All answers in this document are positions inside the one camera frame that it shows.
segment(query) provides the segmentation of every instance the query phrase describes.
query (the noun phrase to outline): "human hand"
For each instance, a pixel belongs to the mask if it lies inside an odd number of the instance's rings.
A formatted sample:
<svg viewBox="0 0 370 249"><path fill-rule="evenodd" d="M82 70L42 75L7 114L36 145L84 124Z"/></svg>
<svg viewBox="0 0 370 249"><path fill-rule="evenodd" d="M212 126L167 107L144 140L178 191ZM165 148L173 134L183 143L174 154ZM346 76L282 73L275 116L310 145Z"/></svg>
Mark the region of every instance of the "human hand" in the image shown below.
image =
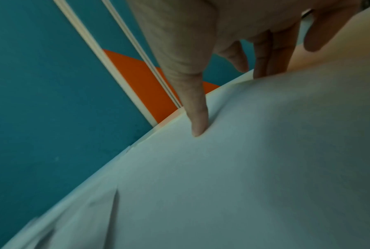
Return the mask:
<svg viewBox="0 0 370 249"><path fill-rule="evenodd" d="M285 72L296 46L301 13L314 9L304 48L323 47L358 11L360 0L128 0L166 78L192 122L208 128L202 72L213 53L247 72L240 39L253 43L254 78Z"/></svg>

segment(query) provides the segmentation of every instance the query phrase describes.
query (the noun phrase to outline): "white trim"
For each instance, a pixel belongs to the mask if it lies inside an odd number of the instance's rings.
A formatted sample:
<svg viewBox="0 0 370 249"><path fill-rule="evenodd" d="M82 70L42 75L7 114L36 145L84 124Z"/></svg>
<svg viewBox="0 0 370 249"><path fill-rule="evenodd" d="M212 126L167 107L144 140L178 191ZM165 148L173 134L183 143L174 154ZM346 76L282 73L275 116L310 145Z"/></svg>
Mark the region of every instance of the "white trim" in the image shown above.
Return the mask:
<svg viewBox="0 0 370 249"><path fill-rule="evenodd" d="M93 38L92 34L87 30L84 26L82 21L78 18L78 16L74 13L73 9L67 3L66 0L53 0L59 9L63 12L63 14L67 17L70 23L74 26L74 28L78 31L81 37L85 40L85 42L89 45L90 49L95 53L95 55L100 59L103 65L107 68L107 70L111 73L113 78L116 82L121 86L123 91L127 94L130 100L136 105L139 111L144 115L146 120L155 127L157 125L156 120L146 108L144 103L140 100L134 90L130 87L127 81L123 78L122 74L118 71L115 65L112 63L110 58L106 55L97 41Z"/></svg>
<svg viewBox="0 0 370 249"><path fill-rule="evenodd" d="M115 19L116 23L120 26L120 28L123 30L124 34L127 36L127 38L130 40L131 44L133 44L134 48L137 50L137 52L140 54L141 58L144 60L144 62L147 64L157 81L160 83L160 85L163 87L164 91L168 94L170 99L173 101L175 106L177 108L181 108L181 103L178 101L178 99L175 97L163 77L160 75L159 71L156 70L156 67L153 65L152 61L148 57L148 55L145 53L144 49L141 47L141 45L138 43L137 39L131 32L131 30L127 27L126 23L123 21L122 17L119 15L119 13L116 11L115 7L111 3L110 0L102 0L103 4L106 6L108 11L111 13L112 17Z"/></svg>

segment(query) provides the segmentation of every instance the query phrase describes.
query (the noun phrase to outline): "hand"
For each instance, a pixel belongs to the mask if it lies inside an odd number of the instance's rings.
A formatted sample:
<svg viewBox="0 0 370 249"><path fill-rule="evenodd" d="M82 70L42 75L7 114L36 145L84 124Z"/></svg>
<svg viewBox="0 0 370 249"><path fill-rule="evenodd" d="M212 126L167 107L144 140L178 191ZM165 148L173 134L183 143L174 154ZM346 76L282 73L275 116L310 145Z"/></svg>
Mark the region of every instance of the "hand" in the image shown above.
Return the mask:
<svg viewBox="0 0 370 249"><path fill-rule="evenodd" d="M212 53L249 70L240 39L253 42L254 78L285 72L296 46L301 13L314 9L304 47L317 51L358 11L360 0L128 0L166 78L192 122L208 128L202 72Z"/></svg>

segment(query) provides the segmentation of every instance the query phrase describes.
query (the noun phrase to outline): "orange wall section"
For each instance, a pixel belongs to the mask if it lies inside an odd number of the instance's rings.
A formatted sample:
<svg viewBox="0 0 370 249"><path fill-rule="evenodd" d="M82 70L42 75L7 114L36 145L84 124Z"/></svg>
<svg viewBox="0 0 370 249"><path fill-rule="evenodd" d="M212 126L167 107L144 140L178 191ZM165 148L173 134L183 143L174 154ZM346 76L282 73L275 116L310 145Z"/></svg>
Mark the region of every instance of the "orange wall section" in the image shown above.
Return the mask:
<svg viewBox="0 0 370 249"><path fill-rule="evenodd" d="M158 123L177 110L145 62L106 49L104 52ZM156 69L167 82L162 70L158 67ZM167 85L179 100L173 87L168 82ZM203 85L206 94L219 87L208 82L203 82Z"/></svg>

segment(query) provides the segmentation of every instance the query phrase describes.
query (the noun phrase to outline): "wall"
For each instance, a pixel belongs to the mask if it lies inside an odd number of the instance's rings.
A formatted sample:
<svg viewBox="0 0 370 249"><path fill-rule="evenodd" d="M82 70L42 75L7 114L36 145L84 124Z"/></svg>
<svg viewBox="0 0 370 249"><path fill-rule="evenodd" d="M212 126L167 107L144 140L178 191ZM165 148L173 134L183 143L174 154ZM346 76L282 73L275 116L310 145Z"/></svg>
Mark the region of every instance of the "wall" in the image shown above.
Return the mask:
<svg viewBox="0 0 370 249"><path fill-rule="evenodd" d="M150 128L53 1L0 1L0 247Z"/></svg>

